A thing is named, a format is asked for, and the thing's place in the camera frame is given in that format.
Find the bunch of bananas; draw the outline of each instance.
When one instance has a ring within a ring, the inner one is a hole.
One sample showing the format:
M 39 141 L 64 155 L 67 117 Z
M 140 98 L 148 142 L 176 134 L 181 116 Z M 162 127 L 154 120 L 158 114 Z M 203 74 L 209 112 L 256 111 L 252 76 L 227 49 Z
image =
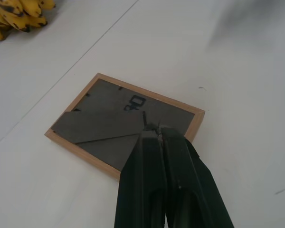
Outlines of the bunch of bananas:
M 0 0 L 0 40 L 13 27 L 19 31 L 30 32 L 31 27 L 46 26 L 47 20 L 42 10 L 55 7 L 54 0 Z

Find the wooden border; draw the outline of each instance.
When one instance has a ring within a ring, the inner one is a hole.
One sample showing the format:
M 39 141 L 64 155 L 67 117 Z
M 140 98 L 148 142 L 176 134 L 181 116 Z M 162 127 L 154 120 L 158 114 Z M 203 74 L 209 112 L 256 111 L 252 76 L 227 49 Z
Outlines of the wooden border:
M 91 87 L 95 84 L 95 82 L 98 79 L 102 79 L 104 81 L 113 83 L 115 85 L 121 86 L 123 88 L 135 91 L 137 93 L 140 93 L 142 95 L 151 97 L 153 99 L 165 102 L 167 104 L 173 105 L 175 107 L 178 107 L 180 109 L 186 110 L 190 113 L 194 114 L 193 120 L 190 123 L 185 137 L 192 142 L 199 127 L 201 122 L 203 121 L 204 115 L 205 115 L 205 111 L 201 110 L 199 108 L 190 106 L 188 104 L 173 100 L 171 98 L 167 98 L 165 96 L 162 96 L 160 94 L 142 89 L 140 87 L 131 85 L 129 83 L 117 80 L 115 78 L 103 75 L 98 73 L 90 82 L 89 84 L 87 84 L 87 86 L 79 93 L 79 95 L 75 98 L 75 100 L 67 107 L 67 109 L 64 112 L 70 112 L 72 111 L 76 105 L 82 100 L 82 98 L 86 95 L 86 93 L 91 89 Z M 119 179 L 120 176 L 120 172 L 113 168 L 112 166 L 108 165 L 107 163 L 99 160 L 98 158 L 92 156 L 91 154 L 89 154 L 88 152 L 86 152 L 85 150 L 81 149 L 80 147 L 76 146 L 75 144 L 70 143 L 69 141 L 65 140 L 64 138 L 60 137 L 59 135 L 57 135 L 56 133 L 53 132 L 53 130 L 51 129 L 52 126 L 50 127 L 50 129 L 48 129 L 48 131 L 45 133 L 45 136 L 49 139 L 51 139 L 52 141 L 56 142 L 57 144 L 61 145 L 62 147 L 66 148 L 67 150 L 71 151 L 72 153 L 76 154 L 77 156 L 79 156 L 80 158 L 84 159 L 85 161 L 87 161 L 88 163 L 90 163 L 91 165 L 96 166 L 97 168 L 105 171 L 106 173 L 110 174 L 111 176 L 113 176 L 116 179 Z

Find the wooden frame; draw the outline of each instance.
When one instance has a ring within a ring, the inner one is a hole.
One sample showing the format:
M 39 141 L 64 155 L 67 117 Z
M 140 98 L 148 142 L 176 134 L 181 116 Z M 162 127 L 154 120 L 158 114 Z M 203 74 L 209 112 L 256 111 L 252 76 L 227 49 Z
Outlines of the wooden frame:
M 201 122 L 203 121 L 204 118 L 204 114 L 205 111 L 201 110 L 199 108 L 190 106 L 188 104 L 173 100 L 171 98 L 167 98 L 165 96 L 159 95 L 157 93 L 153 93 L 151 91 L 142 89 L 140 87 L 131 85 L 129 83 L 117 80 L 115 78 L 103 75 L 98 73 L 90 82 L 89 84 L 79 93 L 79 95 L 75 98 L 75 100 L 67 107 L 67 109 L 65 110 L 65 112 L 70 112 L 72 111 L 77 104 L 82 100 L 82 98 L 86 95 L 86 93 L 91 89 L 91 87 L 95 84 L 95 82 L 99 79 L 102 79 L 104 81 L 113 83 L 115 85 L 124 87 L 126 89 L 135 91 L 137 93 L 140 93 L 142 95 L 151 97 L 153 99 L 165 102 L 167 104 L 173 105 L 175 107 L 178 107 L 180 109 L 186 110 L 190 113 L 194 114 L 193 120 L 190 123 L 188 130 L 185 134 L 185 137 L 192 142 L 199 127 Z M 64 138 L 60 137 L 59 135 L 57 135 L 55 132 L 53 132 L 53 130 L 51 130 L 52 126 L 50 127 L 50 129 L 48 129 L 48 131 L 45 133 L 45 136 L 49 139 L 51 139 L 52 141 L 56 142 L 57 144 L 61 145 L 62 147 L 66 148 L 67 150 L 71 151 L 72 153 L 76 154 L 77 156 L 79 156 L 80 158 L 84 159 L 85 161 L 87 161 L 88 163 L 90 163 L 91 165 L 96 166 L 97 168 L 105 171 L 106 173 L 110 174 L 111 176 L 113 176 L 116 179 L 119 179 L 120 176 L 120 172 L 113 168 L 112 166 L 106 164 L 105 162 L 101 161 L 100 159 L 92 156 L 91 154 L 89 154 L 88 152 L 86 152 L 85 150 L 81 149 L 80 147 L 76 146 L 75 144 L 72 144 L 71 142 L 65 140 Z

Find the printed number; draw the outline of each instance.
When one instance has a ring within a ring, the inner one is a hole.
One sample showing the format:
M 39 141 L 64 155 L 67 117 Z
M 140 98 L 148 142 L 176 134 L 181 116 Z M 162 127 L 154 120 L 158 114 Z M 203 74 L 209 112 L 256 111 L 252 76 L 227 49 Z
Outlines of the printed number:
M 129 102 L 130 102 L 130 105 L 126 105 L 124 107 L 124 110 L 126 111 L 138 110 L 139 107 L 142 107 L 144 105 L 144 103 L 146 102 L 146 99 L 143 97 L 134 95 Z

